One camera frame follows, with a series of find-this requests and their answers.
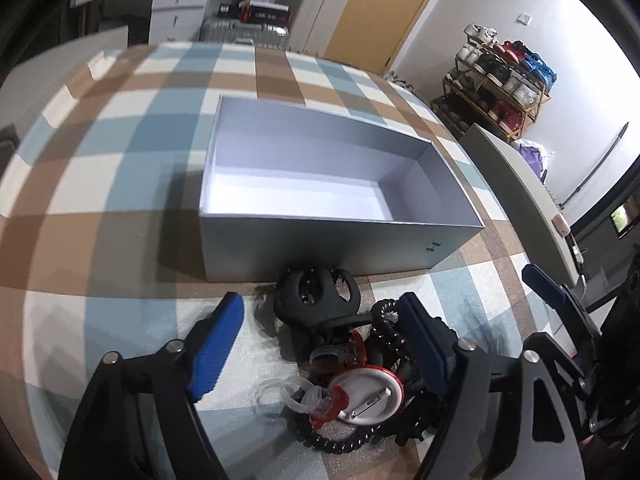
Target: table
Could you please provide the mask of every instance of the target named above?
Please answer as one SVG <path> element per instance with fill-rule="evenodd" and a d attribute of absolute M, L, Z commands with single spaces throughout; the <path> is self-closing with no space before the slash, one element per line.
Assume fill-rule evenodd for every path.
<path fill-rule="evenodd" d="M 414 291 L 433 316 L 512 356 L 548 329 L 520 281 L 527 258 L 500 205 L 426 106 L 382 78 L 300 54 L 171 43 L 103 52 L 43 110 L 0 184 L 0 415 L 45 479 L 100 357 L 184 337 L 222 295 L 246 319 L 215 390 L 197 405 L 231 478 L 411 478 L 426 446 L 386 439 L 345 456 L 295 441 L 256 410 L 297 372 L 270 284 L 204 282 L 198 192 L 221 95 L 306 105 L 432 140 L 486 228 L 430 271 L 359 278 L 362 304 Z"/>

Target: silver suitcase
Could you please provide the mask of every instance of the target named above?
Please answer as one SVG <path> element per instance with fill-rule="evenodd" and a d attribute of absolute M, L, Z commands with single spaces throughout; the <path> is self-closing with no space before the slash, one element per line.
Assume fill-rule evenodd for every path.
<path fill-rule="evenodd" d="M 228 18 L 209 18 L 202 25 L 200 41 L 204 43 L 241 43 L 262 48 L 284 50 L 289 41 L 286 27 L 255 25 Z"/>

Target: under armour logo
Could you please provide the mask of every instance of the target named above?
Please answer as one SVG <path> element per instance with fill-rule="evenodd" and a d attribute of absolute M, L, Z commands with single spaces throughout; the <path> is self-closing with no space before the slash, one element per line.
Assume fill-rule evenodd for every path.
<path fill-rule="evenodd" d="M 439 243 L 434 242 L 434 243 L 431 244 L 431 247 L 427 247 L 425 249 L 425 251 L 428 252 L 428 253 L 433 253 L 436 250 L 436 247 L 439 247 L 439 246 L 440 246 Z"/>

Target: metal screw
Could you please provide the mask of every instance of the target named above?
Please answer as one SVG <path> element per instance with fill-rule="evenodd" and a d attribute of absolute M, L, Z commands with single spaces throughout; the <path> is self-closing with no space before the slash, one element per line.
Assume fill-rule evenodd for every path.
<path fill-rule="evenodd" d="M 538 355 L 538 352 L 535 352 L 533 350 L 525 350 L 522 353 L 522 355 L 530 363 L 534 363 L 535 364 L 538 361 L 540 361 L 540 355 Z"/>
<path fill-rule="evenodd" d="M 106 365 L 113 365 L 119 358 L 120 355 L 117 352 L 111 351 L 102 356 L 102 362 Z"/>
<path fill-rule="evenodd" d="M 182 339 L 172 339 L 164 347 L 170 354 L 177 354 L 184 349 L 184 341 Z"/>
<path fill-rule="evenodd" d="M 473 341 L 472 339 L 465 339 L 465 338 L 458 339 L 458 346 L 462 348 L 465 352 L 472 352 L 473 350 L 478 348 L 478 345 L 476 344 L 475 341 Z"/>

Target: door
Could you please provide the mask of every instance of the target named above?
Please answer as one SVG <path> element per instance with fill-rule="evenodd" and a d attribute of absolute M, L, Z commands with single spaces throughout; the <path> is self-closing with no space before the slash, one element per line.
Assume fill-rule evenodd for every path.
<path fill-rule="evenodd" d="M 349 0 L 325 57 L 383 73 L 424 1 Z"/>

